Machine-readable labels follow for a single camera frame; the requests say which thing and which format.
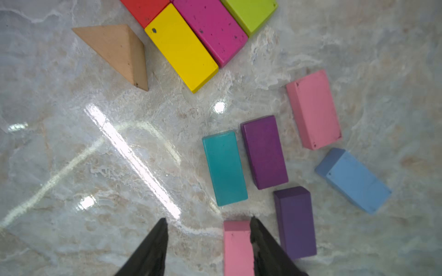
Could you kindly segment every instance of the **lime green block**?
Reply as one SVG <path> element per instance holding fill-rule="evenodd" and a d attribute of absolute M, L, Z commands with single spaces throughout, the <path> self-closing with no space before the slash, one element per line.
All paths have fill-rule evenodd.
<path fill-rule="evenodd" d="M 278 8 L 274 0 L 221 0 L 233 18 L 251 37 Z"/>

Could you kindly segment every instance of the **wooden block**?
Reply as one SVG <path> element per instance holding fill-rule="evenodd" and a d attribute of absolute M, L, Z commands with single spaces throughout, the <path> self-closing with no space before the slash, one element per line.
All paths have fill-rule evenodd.
<path fill-rule="evenodd" d="M 301 187 L 273 192 L 281 247 L 295 260 L 316 255 L 310 192 Z"/>
<path fill-rule="evenodd" d="M 224 222 L 224 276 L 254 276 L 250 221 Z"/>
<path fill-rule="evenodd" d="M 224 67 L 247 42 L 247 35 L 219 0 L 173 0 L 219 67 Z"/>
<path fill-rule="evenodd" d="M 353 204 L 370 214 L 374 214 L 391 195 L 391 190 L 372 172 L 340 148 L 334 147 L 315 171 Z"/>
<path fill-rule="evenodd" d="M 193 93 L 218 72 L 217 63 L 173 4 L 145 31 Z"/>
<path fill-rule="evenodd" d="M 167 6 L 169 0 L 121 0 L 144 28 Z"/>
<path fill-rule="evenodd" d="M 302 145 L 311 150 L 342 138 L 325 70 L 287 84 Z"/>
<path fill-rule="evenodd" d="M 278 8 L 275 0 L 221 0 L 230 14 L 251 37 Z"/>
<path fill-rule="evenodd" d="M 242 123 L 241 132 L 253 181 L 258 190 L 287 183 L 289 177 L 275 116 Z"/>
<path fill-rule="evenodd" d="M 129 26 L 91 26 L 72 30 L 131 84 L 148 90 L 144 44 Z"/>
<path fill-rule="evenodd" d="M 246 200 L 246 182 L 235 132 L 206 136 L 202 143 L 218 206 Z"/>

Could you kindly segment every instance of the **magenta block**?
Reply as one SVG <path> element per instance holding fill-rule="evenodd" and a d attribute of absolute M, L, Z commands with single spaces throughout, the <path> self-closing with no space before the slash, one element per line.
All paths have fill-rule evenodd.
<path fill-rule="evenodd" d="M 172 3 L 220 68 L 246 44 L 246 33 L 219 0 L 172 0 Z"/>
<path fill-rule="evenodd" d="M 287 183 L 289 177 L 275 116 L 242 123 L 241 132 L 253 181 L 258 190 Z"/>
<path fill-rule="evenodd" d="M 224 222 L 224 276 L 254 276 L 250 221 Z"/>
<path fill-rule="evenodd" d="M 295 260 L 316 255 L 310 192 L 301 186 L 273 192 L 281 247 Z"/>
<path fill-rule="evenodd" d="M 316 150 L 342 138 L 325 70 L 289 83 L 286 88 L 302 146 Z"/>

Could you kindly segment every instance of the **red block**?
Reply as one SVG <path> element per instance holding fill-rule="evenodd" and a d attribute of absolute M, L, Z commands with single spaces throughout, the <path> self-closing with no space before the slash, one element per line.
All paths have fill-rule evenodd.
<path fill-rule="evenodd" d="M 121 0 L 144 28 L 167 6 L 169 0 Z"/>
<path fill-rule="evenodd" d="M 342 138 L 325 70 L 289 83 L 286 88 L 302 146 L 317 150 Z"/>

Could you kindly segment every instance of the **pink block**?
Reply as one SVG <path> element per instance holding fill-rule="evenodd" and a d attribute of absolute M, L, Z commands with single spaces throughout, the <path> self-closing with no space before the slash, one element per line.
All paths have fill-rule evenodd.
<path fill-rule="evenodd" d="M 250 221 L 224 222 L 224 276 L 254 276 Z"/>
<path fill-rule="evenodd" d="M 317 150 L 342 138 L 325 70 L 289 83 L 286 88 L 302 146 Z"/>
<path fill-rule="evenodd" d="M 220 68 L 246 44 L 246 33 L 220 0 L 172 0 L 172 3 Z"/>

